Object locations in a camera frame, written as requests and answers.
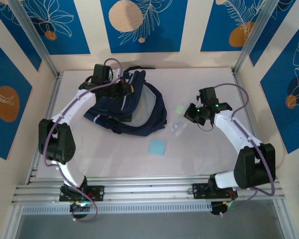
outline beige wall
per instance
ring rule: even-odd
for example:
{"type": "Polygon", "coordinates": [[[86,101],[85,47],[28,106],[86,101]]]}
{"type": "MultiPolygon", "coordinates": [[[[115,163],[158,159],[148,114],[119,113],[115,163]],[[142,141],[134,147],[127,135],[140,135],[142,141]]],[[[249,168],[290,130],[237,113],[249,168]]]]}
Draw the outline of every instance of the beige wall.
{"type": "Polygon", "coordinates": [[[214,0],[188,0],[180,52],[111,54],[99,0],[74,0],[90,55],[53,55],[57,69],[91,70],[109,57],[132,65],[156,68],[233,67],[240,51],[200,52],[214,0]]]}
{"type": "Polygon", "coordinates": [[[42,63],[35,70],[0,20],[0,47],[32,85],[8,159],[0,158],[0,235],[17,184],[24,184],[36,148],[38,123],[45,114],[54,78],[42,63]]]}
{"type": "Polygon", "coordinates": [[[291,209],[293,220],[299,230],[299,149],[287,154],[274,117],[260,86],[261,79],[298,29],[299,0],[295,2],[256,66],[253,67],[251,62],[247,60],[240,76],[246,90],[250,94],[253,122],[255,123],[258,136],[264,142],[272,143],[276,149],[277,176],[291,209]]]}

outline gray floor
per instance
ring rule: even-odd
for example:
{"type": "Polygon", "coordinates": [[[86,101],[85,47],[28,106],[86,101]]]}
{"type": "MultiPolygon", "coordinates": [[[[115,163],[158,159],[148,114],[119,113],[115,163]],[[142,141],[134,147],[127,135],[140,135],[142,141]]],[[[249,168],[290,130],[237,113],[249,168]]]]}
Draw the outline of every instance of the gray floor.
{"type": "Polygon", "coordinates": [[[272,201],[251,201],[226,214],[102,214],[92,223],[69,215],[22,216],[17,239],[281,239],[272,201]]]}

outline navy fabric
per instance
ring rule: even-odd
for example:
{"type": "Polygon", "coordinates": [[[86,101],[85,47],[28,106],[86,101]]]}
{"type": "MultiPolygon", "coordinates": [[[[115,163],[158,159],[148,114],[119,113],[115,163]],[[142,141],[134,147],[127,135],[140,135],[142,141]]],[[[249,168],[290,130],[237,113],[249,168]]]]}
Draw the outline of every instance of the navy fabric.
{"type": "MultiPolygon", "coordinates": [[[[156,95],[156,103],[154,109],[152,111],[149,120],[145,124],[143,124],[140,127],[132,127],[122,122],[119,122],[116,119],[108,118],[105,116],[99,116],[95,120],[95,123],[105,128],[110,128],[114,133],[118,133],[118,134],[126,133],[126,134],[137,135],[137,136],[147,136],[152,132],[165,128],[164,125],[167,123],[166,120],[167,111],[165,108],[163,97],[161,93],[153,85],[147,82],[145,82],[144,84],[156,95]]],[[[84,115],[84,117],[93,121],[96,115],[87,112],[84,115]]]]}
{"type": "Polygon", "coordinates": [[[103,97],[97,101],[97,103],[91,107],[88,112],[94,115],[111,116],[113,118],[125,118],[130,116],[138,106],[138,102],[141,97],[142,87],[145,82],[145,71],[135,71],[128,84],[131,84],[134,88],[133,94],[127,95],[125,102],[124,97],[116,100],[110,100],[109,97],[103,97]]]}
{"type": "MultiPolygon", "coordinates": [[[[131,78],[129,70],[146,69],[139,66],[130,67],[124,71],[123,79],[131,78]]],[[[98,102],[90,108],[84,117],[94,123],[111,129],[114,133],[126,133],[137,136],[147,136],[152,132],[165,128],[167,123],[167,111],[161,93],[150,83],[145,81],[145,71],[135,71],[132,82],[129,82],[134,87],[134,92],[124,98],[110,100],[109,98],[99,99],[98,102]],[[156,96],[155,106],[146,123],[139,127],[133,127],[120,122],[117,119],[128,117],[133,114],[140,101],[143,85],[146,85],[156,96]]]]}

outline white table surface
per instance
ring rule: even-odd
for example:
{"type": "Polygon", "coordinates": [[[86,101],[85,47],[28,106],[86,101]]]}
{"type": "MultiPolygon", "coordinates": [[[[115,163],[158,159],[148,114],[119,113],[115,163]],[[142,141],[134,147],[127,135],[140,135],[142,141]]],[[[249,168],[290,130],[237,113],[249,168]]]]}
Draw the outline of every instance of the white table surface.
{"type": "MultiPolygon", "coordinates": [[[[175,110],[178,105],[188,106],[198,90],[221,83],[235,83],[230,68],[155,69],[146,70],[146,80],[163,95],[167,109],[165,129],[147,137],[115,134],[82,118],[72,129],[76,143],[75,159],[85,176],[134,177],[207,175],[233,170],[237,153],[225,135],[214,128],[211,132],[200,130],[189,122],[179,137],[169,125],[180,119],[175,110]],[[164,156],[148,153],[151,139],[166,141],[164,156]]],[[[93,71],[64,72],[53,114],[59,113],[76,94],[78,86],[93,71]]],[[[241,106],[238,91],[233,86],[217,88],[220,102],[236,109],[241,106]]],[[[247,128],[244,111],[236,114],[247,128]]],[[[47,168],[39,160],[37,177],[60,177],[55,169],[47,168]]]]}

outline blue sticky note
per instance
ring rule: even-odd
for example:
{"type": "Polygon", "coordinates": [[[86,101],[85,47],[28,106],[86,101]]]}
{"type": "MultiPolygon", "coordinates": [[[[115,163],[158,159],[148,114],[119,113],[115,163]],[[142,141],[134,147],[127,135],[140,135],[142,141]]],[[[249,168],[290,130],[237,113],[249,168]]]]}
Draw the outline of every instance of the blue sticky note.
{"type": "Polygon", "coordinates": [[[149,143],[149,153],[159,156],[164,155],[166,142],[162,140],[152,139],[149,143]]]}

